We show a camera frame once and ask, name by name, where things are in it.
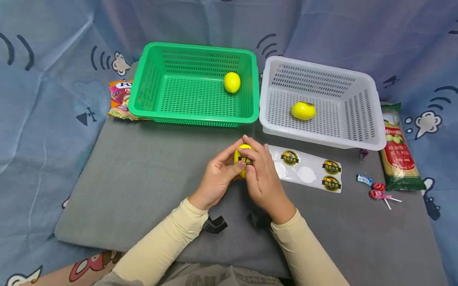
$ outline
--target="lollipop stick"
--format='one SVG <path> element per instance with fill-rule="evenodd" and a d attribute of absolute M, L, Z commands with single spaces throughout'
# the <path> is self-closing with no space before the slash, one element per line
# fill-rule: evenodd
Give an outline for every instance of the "lollipop stick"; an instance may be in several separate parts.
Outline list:
<path fill-rule="evenodd" d="M 383 199 L 385 201 L 385 204 L 387 204 L 387 207 L 391 210 L 390 204 L 388 203 L 387 199 Z"/>

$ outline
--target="spaghetti package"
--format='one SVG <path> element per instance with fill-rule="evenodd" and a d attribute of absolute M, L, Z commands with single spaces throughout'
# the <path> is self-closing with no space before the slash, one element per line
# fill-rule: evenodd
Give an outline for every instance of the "spaghetti package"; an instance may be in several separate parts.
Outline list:
<path fill-rule="evenodd" d="M 380 151 L 387 190 L 426 189 L 401 131 L 401 104 L 382 105 L 387 145 Z"/>
<path fill-rule="evenodd" d="M 113 81 L 110 82 L 111 109 L 107 115 L 120 119 L 147 120 L 133 115 L 127 104 L 131 97 L 132 81 Z"/>

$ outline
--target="sticker sheet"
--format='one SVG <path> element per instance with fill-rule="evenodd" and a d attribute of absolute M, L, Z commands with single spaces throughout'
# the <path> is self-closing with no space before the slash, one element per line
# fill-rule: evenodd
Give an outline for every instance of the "sticker sheet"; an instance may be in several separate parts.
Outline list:
<path fill-rule="evenodd" d="M 342 165 L 339 162 L 272 145 L 269 145 L 269 151 L 281 180 L 332 193 L 342 191 Z"/>

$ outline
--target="cartoon print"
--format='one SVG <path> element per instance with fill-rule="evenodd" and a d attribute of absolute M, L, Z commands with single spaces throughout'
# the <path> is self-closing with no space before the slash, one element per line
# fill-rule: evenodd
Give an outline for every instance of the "cartoon print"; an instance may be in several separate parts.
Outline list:
<path fill-rule="evenodd" d="M 453 91 L 456 94 L 458 94 L 458 88 L 454 86 L 441 86 L 438 87 L 434 90 L 434 92 L 440 92 L 440 91 Z M 437 108 L 439 110 L 443 110 L 444 107 L 440 105 L 440 103 L 448 103 L 451 104 L 452 101 L 448 97 L 440 96 L 440 97 L 434 97 L 430 100 L 431 104 L 428 105 L 428 108 Z M 412 118 L 408 117 L 405 120 L 406 124 L 412 123 Z M 440 115 L 437 115 L 433 110 L 428 110 L 423 112 L 419 117 L 415 119 L 415 125 L 419 128 L 417 131 L 417 135 L 415 136 L 415 140 L 420 138 L 426 133 L 436 133 L 439 131 L 439 125 L 442 123 L 442 117 Z M 412 133 L 413 130 L 411 128 L 408 128 L 406 130 L 407 133 Z"/>
<path fill-rule="evenodd" d="M 383 83 L 385 83 L 385 84 L 389 83 L 387 86 L 385 86 L 385 88 L 387 88 L 389 86 L 392 86 L 393 84 L 395 84 L 398 81 L 399 81 L 399 79 L 396 76 L 392 76 L 389 79 L 387 79 L 386 81 L 384 81 Z"/>
<path fill-rule="evenodd" d="M 69 280 L 70 282 L 74 282 L 80 279 L 89 269 L 93 271 L 100 271 L 104 269 L 110 261 L 113 261 L 113 264 L 116 264 L 119 262 L 121 257 L 121 252 L 109 250 L 103 252 L 102 254 L 97 254 L 88 259 L 77 262 L 70 271 Z"/>
<path fill-rule="evenodd" d="M 38 281 L 38 278 L 40 278 L 42 268 L 43 268 L 43 265 L 38 267 L 38 269 L 32 272 L 29 276 L 25 276 L 23 274 L 17 274 L 17 273 L 13 274 L 8 278 L 5 286 L 18 286 L 26 282 L 31 282 L 33 284 Z"/>
<path fill-rule="evenodd" d="M 88 107 L 87 110 L 89 112 L 84 112 L 84 113 L 76 116 L 76 119 L 78 119 L 78 121 L 81 122 L 81 124 L 83 124 L 84 126 L 87 126 L 87 118 L 88 117 L 92 118 L 92 122 L 97 122 L 97 119 L 95 119 L 95 117 L 94 117 L 95 112 L 93 112 L 90 107 Z"/>
<path fill-rule="evenodd" d="M 23 36 L 16 35 L 16 38 L 22 43 L 22 45 L 26 48 L 26 50 L 28 52 L 29 62 L 27 63 L 27 65 L 25 66 L 24 69 L 29 71 L 30 68 L 33 66 L 33 63 L 35 61 L 35 55 L 34 55 L 34 53 L 32 51 L 32 48 L 28 44 L 27 40 L 25 40 Z M 14 46 L 11 43 L 11 41 L 2 33 L 0 33 L 0 39 L 2 39 L 3 42 L 5 42 L 6 48 L 8 49 L 8 60 L 7 60 L 6 64 L 7 65 L 11 65 L 14 62 L 14 55 L 15 55 Z"/>
<path fill-rule="evenodd" d="M 277 35 L 277 34 L 272 33 L 272 34 L 268 34 L 268 35 L 264 36 L 261 40 L 259 40 L 259 42 L 258 42 L 257 45 L 256 45 L 256 48 L 259 49 L 259 48 L 261 47 L 262 42 L 264 42 L 265 40 L 267 40 L 267 39 L 269 39 L 269 38 L 275 37 L 276 35 Z M 261 55 L 264 55 L 264 54 L 265 54 L 264 58 L 267 59 L 271 54 L 277 52 L 277 50 L 275 50 L 274 48 L 272 48 L 272 49 L 271 49 L 270 51 L 268 51 L 268 52 L 267 52 L 267 50 L 269 50 L 269 48 L 274 47 L 274 46 L 276 46 L 276 45 L 277 45 L 277 43 L 270 43 L 270 44 L 266 45 L 266 46 L 262 49 Z"/>
<path fill-rule="evenodd" d="M 426 133 L 436 133 L 439 131 L 438 126 L 442 123 L 442 117 L 436 115 L 434 111 L 423 112 L 415 119 L 415 125 L 419 128 L 415 140 Z"/>
<path fill-rule="evenodd" d="M 452 34 L 452 35 L 457 35 L 458 34 L 458 31 L 457 30 L 451 30 L 448 32 L 449 34 Z"/>
<path fill-rule="evenodd" d="M 70 199 L 70 197 L 68 197 L 61 205 L 62 209 L 66 208 L 67 207 L 67 204 L 68 204 L 68 200 Z"/>
<path fill-rule="evenodd" d="M 109 70 L 111 67 L 114 71 L 118 73 L 119 76 L 123 76 L 125 75 L 125 72 L 131 68 L 131 66 L 125 62 L 124 56 L 120 52 L 115 52 L 114 60 L 111 62 L 111 65 L 110 65 L 111 56 L 108 55 L 106 58 L 104 58 L 105 52 L 102 51 L 97 61 L 94 58 L 96 51 L 97 51 L 97 46 L 94 46 L 91 51 L 91 64 L 94 70 L 98 70 L 97 64 L 99 64 L 103 70 Z"/>
<path fill-rule="evenodd" d="M 118 75 L 123 76 L 131 66 L 125 62 L 124 56 L 120 52 L 114 54 L 114 61 L 111 63 L 113 70 L 118 72 Z"/>
<path fill-rule="evenodd" d="M 73 88 L 82 95 L 83 105 L 77 105 L 75 109 L 77 113 L 76 119 L 84 126 L 88 126 L 90 122 L 97 122 L 96 112 L 106 113 L 109 111 L 109 92 L 101 82 L 91 81 L 86 83 L 77 81 L 73 84 Z"/>
<path fill-rule="evenodd" d="M 441 217 L 441 207 L 434 204 L 433 197 L 428 196 L 428 192 L 434 187 L 435 180 L 427 177 L 423 180 L 423 183 L 425 183 L 426 190 L 421 191 L 421 193 L 423 194 L 423 200 L 425 201 L 426 211 L 432 220 L 437 221 Z"/>

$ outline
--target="sleeve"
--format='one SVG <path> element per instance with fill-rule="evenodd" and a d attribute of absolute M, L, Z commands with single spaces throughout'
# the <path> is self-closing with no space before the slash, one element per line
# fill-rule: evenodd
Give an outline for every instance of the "sleeve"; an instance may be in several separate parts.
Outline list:
<path fill-rule="evenodd" d="M 121 258 L 113 272 L 125 281 L 156 285 L 183 249 L 199 235 L 207 218 L 208 211 L 197 209 L 185 199 Z"/>
<path fill-rule="evenodd" d="M 271 227 L 297 285 L 349 286 L 298 210 L 289 222 Z"/>

